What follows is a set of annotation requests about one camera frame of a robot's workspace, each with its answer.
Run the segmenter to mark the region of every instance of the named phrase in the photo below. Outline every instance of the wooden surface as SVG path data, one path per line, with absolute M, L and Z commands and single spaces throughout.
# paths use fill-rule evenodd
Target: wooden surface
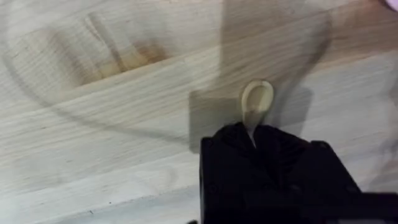
M 0 222 L 199 219 L 198 143 L 253 78 L 266 123 L 398 190 L 398 13 L 377 0 L 3 0 Z

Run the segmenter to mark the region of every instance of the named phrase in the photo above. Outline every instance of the cream plastic piece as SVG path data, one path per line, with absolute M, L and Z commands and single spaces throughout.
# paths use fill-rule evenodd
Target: cream plastic piece
M 264 119 L 274 100 L 274 88 L 265 80 L 253 80 L 242 90 L 240 108 L 246 128 L 254 129 Z

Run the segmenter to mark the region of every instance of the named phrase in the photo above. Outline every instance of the light wood table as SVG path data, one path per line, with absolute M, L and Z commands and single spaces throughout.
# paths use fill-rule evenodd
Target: light wood table
M 198 144 L 237 121 L 326 140 L 398 190 L 398 13 L 376 0 L 3 0 L 0 222 L 186 223 Z

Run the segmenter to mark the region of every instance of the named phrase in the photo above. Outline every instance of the black object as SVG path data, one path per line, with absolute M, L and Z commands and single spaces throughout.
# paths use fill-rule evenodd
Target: black object
M 271 126 L 253 140 L 242 123 L 202 139 L 202 223 L 397 220 L 398 195 L 362 193 L 327 143 Z

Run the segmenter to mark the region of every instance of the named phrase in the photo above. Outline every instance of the wood grain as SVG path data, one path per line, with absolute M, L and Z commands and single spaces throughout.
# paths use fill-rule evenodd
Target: wood grain
M 3 1 L 1 223 L 199 219 L 198 143 L 239 120 L 328 141 L 397 191 L 398 14 L 378 1 Z

